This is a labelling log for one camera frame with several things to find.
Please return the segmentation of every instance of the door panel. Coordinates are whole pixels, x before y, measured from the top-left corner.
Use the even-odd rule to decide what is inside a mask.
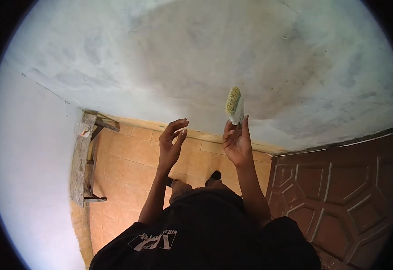
[[[367,269],[393,225],[393,134],[272,159],[273,218],[296,220],[324,269]]]

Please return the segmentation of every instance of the hand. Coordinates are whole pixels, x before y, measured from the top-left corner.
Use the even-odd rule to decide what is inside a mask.
[[[231,120],[228,120],[225,125],[224,135],[222,136],[222,148],[226,156],[236,167],[253,161],[248,118],[248,115],[244,118],[242,129],[234,126]]]
[[[172,166],[177,162],[180,156],[181,145],[186,138],[187,130],[183,129],[177,131],[183,127],[187,127],[189,121],[184,119],[178,119],[168,124],[165,131],[159,137],[159,166],[158,169],[169,171]],[[177,137],[175,144],[172,144],[172,140]]]

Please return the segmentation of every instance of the wooden bench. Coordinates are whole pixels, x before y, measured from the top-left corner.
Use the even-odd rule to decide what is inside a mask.
[[[90,132],[88,137],[84,138],[82,136],[78,136],[76,140],[70,177],[70,198],[79,206],[83,207],[84,202],[93,203],[107,200],[106,197],[98,197],[93,194],[96,169],[96,145],[92,145],[93,158],[89,159],[88,153],[90,142],[96,138],[104,127],[117,132],[120,131],[120,128],[111,126],[103,122],[102,119],[97,118],[96,115],[86,112],[82,116],[81,122],[89,125],[92,132]],[[89,170],[86,170],[86,165],[91,166]]]

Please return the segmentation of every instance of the shoe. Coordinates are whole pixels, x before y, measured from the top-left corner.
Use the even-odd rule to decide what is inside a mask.
[[[212,175],[210,176],[210,179],[215,179],[215,180],[220,180],[222,177],[222,174],[220,171],[214,171]]]
[[[213,179],[213,180],[220,180],[221,177],[222,177],[222,174],[221,174],[220,171],[214,171],[214,172],[212,173],[212,175],[210,176],[210,178],[207,179],[207,181],[206,181],[206,183],[204,184],[204,186],[207,187],[207,185],[208,185],[208,183],[209,183],[209,180],[211,180],[211,179]]]
[[[174,179],[172,179],[171,177],[167,178],[167,187],[171,187],[172,181],[174,181]]]

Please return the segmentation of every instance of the wall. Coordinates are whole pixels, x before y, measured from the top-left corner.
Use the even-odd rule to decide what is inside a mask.
[[[393,52],[358,0],[41,0],[6,60],[82,108],[300,150],[393,127]]]
[[[7,63],[0,67],[0,214],[31,269],[85,269],[69,181],[82,111]]]

